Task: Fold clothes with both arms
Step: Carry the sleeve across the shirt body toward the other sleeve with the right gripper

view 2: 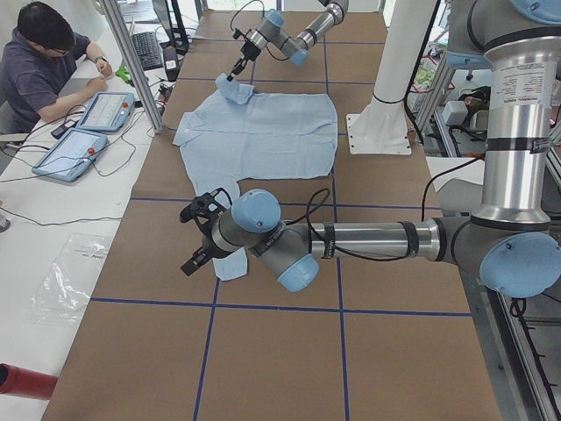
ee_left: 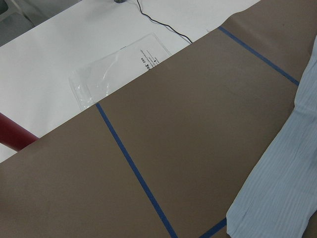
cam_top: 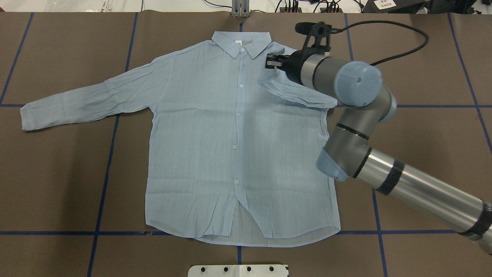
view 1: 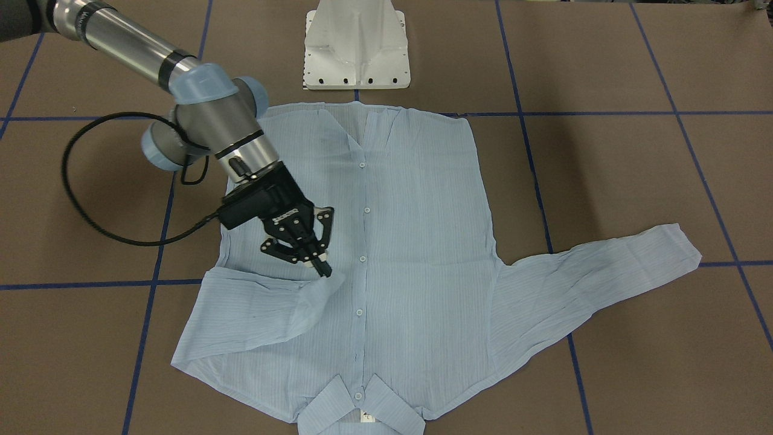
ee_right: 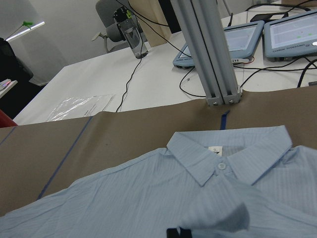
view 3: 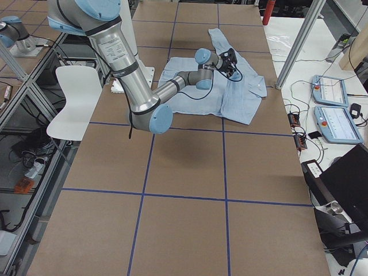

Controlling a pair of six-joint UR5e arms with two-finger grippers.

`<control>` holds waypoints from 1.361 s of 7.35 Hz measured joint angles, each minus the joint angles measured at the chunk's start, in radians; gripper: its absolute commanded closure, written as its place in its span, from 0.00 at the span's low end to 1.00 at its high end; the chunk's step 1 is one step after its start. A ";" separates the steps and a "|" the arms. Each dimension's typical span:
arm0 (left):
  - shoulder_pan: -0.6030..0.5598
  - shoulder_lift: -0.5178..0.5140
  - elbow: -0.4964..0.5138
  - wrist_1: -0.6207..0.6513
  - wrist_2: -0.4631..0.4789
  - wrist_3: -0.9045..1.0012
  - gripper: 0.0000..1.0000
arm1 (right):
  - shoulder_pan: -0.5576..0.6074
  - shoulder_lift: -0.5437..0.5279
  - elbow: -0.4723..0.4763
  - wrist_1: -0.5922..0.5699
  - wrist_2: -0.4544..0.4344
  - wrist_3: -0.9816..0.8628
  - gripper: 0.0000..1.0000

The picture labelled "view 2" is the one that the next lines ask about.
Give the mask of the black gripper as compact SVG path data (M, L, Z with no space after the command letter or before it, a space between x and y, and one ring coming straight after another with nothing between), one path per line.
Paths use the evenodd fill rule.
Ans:
M255 61L259 57L261 53L259 36L259 32L254 30L248 30L247 32L242 32L238 28L234 30L232 37L234 39L242 38L244 40L244 44L240 49L240 56L238 60L230 73L227 75L228 82L231 82L236 76L243 72L249 61Z
M224 193L232 204L229 193L224 188L218 188L195 197L180 212L180 222L184 224L194 220L202 234L202 245L181 266L185 275L192 275L210 260L225 258L243 247L231 243L220 231L220 220L227 212L227 208L217 201L220 193Z

